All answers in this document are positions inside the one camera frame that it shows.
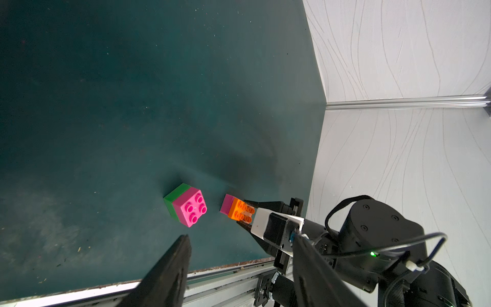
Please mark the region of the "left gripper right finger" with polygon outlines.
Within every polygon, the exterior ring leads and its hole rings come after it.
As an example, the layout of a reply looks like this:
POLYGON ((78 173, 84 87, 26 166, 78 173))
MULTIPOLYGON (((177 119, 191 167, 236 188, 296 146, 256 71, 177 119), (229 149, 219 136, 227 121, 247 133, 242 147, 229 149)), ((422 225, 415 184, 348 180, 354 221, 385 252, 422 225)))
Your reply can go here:
POLYGON ((294 288, 299 306, 365 306, 305 237, 293 240, 294 288))

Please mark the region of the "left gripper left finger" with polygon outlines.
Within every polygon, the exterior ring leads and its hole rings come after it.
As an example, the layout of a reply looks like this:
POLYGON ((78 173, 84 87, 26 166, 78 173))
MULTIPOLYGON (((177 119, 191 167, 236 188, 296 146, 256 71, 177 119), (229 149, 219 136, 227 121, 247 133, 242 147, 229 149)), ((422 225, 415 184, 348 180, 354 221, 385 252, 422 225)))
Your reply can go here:
POLYGON ((191 242, 181 235, 119 306, 182 306, 191 242))

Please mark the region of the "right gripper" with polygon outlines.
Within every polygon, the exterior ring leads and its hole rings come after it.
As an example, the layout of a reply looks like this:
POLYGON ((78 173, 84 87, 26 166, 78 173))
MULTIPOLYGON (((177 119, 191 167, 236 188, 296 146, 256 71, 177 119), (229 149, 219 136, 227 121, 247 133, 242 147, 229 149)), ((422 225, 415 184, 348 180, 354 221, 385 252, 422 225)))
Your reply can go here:
MULTIPOLYGON (((244 202, 256 209, 268 209, 278 213, 289 214, 297 217, 301 217, 301 211, 303 209, 304 201, 299 198, 292 198, 289 204, 282 201, 275 202, 256 202, 251 200, 244 200, 244 202)), ((281 250, 274 248, 270 244, 266 243, 261 238, 252 234, 251 225, 243 221, 238 221, 237 224, 243 228, 252 238, 258 243, 258 245, 265 250, 269 255, 275 258, 274 267, 281 273, 285 274, 288 269, 290 257, 281 250)), ((321 255, 326 255, 331 252, 335 252, 338 249, 338 233, 336 231, 328 232, 325 226, 315 223, 310 220, 304 221, 304 226, 301 233, 306 239, 313 244, 321 255)))

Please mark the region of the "orange lego brick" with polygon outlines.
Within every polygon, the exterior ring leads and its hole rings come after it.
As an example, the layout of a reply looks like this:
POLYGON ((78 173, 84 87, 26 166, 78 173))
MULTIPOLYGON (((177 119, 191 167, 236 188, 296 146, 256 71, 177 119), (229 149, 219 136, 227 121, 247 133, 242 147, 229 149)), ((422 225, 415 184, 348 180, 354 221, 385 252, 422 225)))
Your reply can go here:
POLYGON ((234 198, 231 202, 228 217, 235 221, 243 221, 246 224, 250 224, 253 221, 254 213, 254 207, 248 205, 246 202, 238 198, 234 198))

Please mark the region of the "pink lego brick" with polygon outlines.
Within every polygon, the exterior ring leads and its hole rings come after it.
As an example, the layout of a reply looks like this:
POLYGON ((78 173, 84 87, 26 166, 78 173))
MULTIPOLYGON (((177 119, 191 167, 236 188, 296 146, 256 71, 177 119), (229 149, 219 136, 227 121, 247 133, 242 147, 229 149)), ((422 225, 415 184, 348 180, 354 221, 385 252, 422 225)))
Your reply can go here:
POLYGON ((197 188, 189 188, 172 204, 181 224, 189 228, 208 211, 202 192, 197 188))
POLYGON ((235 199, 234 196, 232 196, 230 194, 225 194, 220 212, 225 214, 226 216, 229 215, 229 212, 230 212, 230 209, 231 209, 231 206, 233 204, 234 199, 235 199))

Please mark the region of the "green lego brick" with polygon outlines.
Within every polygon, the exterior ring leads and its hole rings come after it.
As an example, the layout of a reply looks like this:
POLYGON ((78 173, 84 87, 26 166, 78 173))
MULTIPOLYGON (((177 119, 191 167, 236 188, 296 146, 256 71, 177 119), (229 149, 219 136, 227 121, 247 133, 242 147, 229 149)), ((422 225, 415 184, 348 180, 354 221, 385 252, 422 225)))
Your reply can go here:
POLYGON ((180 221, 179 220, 179 217, 176 213, 176 210, 175 210, 175 207, 174 207, 174 204, 173 202, 179 198, 182 194, 184 194, 188 189, 190 188, 190 185, 187 185, 187 184, 180 184, 177 188, 175 188, 174 190, 172 190, 171 193, 167 194, 163 199, 164 199, 164 203, 166 205, 166 207, 168 208, 168 211, 169 211, 169 214, 170 216, 176 220, 176 221, 180 221))

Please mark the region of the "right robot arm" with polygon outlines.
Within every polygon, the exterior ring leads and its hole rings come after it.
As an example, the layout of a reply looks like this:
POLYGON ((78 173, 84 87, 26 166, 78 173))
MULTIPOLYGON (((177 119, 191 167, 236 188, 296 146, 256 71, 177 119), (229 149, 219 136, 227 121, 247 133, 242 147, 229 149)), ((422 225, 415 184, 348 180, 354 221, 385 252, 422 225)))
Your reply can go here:
POLYGON ((351 287, 377 292, 379 306, 470 306, 466 290, 435 256, 444 233, 426 234, 389 205, 368 195, 347 198, 340 230, 300 216, 303 201, 252 202, 254 217, 238 223, 274 257, 260 275, 255 304, 361 306, 351 287))

